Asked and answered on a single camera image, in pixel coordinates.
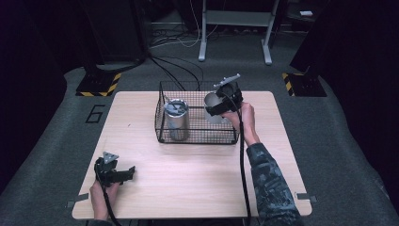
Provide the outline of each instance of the wire basket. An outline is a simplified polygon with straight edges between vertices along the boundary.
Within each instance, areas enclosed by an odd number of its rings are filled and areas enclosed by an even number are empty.
[[[217,82],[162,81],[159,84],[159,100],[155,111],[155,133],[161,143],[183,144],[235,144],[238,133],[227,119],[221,123],[209,123],[205,119],[204,97],[215,91]],[[181,117],[180,128],[170,125],[170,115],[166,112],[166,103],[185,103],[187,112]]]

